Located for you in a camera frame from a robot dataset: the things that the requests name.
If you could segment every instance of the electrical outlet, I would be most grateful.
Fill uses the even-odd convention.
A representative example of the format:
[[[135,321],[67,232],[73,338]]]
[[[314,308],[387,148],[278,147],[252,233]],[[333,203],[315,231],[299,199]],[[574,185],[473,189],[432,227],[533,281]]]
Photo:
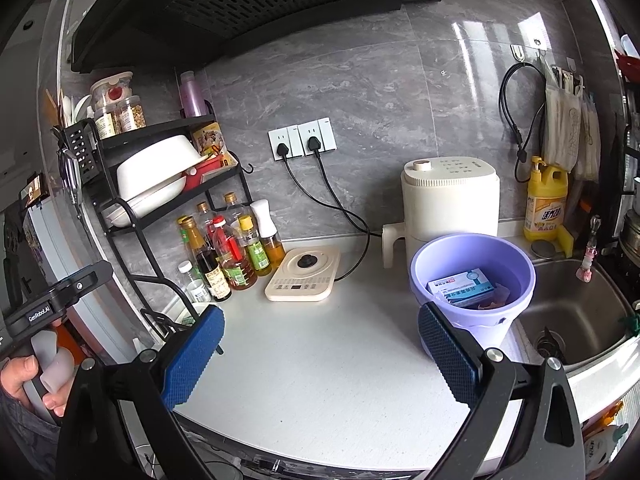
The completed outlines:
[[[320,134],[320,124],[318,124],[318,121],[299,124],[298,131],[300,132],[300,140],[302,141],[305,155],[313,155],[313,152],[308,147],[308,142],[311,137],[316,137],[320,141],[319,151],[324,152],[324,144],[322,143],[322,135]]]
[[[334,130],[331,127],[329,117],[324,119],[318,119],[318,126],[320,127],[320,135],[322,136],[322,146],[324,151],[337,150],[335,145]]]
[[[271,143],[271,152],[273,153],[274,160],[282,160],[282,157],[278,155],[278,144],[286,144],[289,149],[289,156],[291,155],[291,143],[289,142],[289,133],[286,128],[278,128],[277,130],[271,130],[269,132],[269,141]]]
[[[289,156],[304,156],[305,150],[302,147],[302,141],[300,140],[300,132],[298,131],[298,125],[287,127],[287,133],[289,134],[289,145],[291,152]]]

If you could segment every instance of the stainless steel sink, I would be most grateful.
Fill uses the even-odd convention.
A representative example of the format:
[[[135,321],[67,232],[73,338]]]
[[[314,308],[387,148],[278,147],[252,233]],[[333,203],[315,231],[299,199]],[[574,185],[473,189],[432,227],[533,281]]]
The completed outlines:
[[[616,285],[597,264],[589,283],[575,277],[581,260],[534,264],[536,288],[518,319],[527,337],[542,352],[558,344],[568,369],[618,345],[625,339],[622,317],[631,314]]]

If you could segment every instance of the spice jar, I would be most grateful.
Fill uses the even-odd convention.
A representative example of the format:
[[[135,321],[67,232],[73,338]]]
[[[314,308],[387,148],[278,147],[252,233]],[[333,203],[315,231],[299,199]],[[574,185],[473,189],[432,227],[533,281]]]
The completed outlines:
[[[130,132],[146,126],[145,116],[142,113],[140,97],[132,95],[118,103],[118,119],[123,132]]]
[[[98,108],[94,114],[94,121],[101,139],[113,137],[121,132],[115,104]]]

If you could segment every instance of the sink drain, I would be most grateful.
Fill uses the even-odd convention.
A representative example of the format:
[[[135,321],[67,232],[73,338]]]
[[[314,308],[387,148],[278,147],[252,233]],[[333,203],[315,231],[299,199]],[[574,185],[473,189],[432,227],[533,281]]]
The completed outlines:
[[[563,365],[566,364],[564,358],[566,344],[562,336],[555,330],[549,330],[545,326],[545,329],[538,335],[536,350],[538,350],[538,353],[545,359],[555,357],[559,359]]]

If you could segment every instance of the human hand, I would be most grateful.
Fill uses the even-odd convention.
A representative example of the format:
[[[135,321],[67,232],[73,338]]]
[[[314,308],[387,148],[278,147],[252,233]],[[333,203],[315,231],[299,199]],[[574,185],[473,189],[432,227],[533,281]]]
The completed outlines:
[[[27,410],[33,411],[33,406],[22,385],[32,380],[38,374],[38,361],[35,356],[16,357],[11,359],[0,371],[0,384],[10,397],[17,399]],[[45,394],[42,402],[57,416],[65,414],[66,401],[73,384],[73,378],[69,379],[55,394]]]

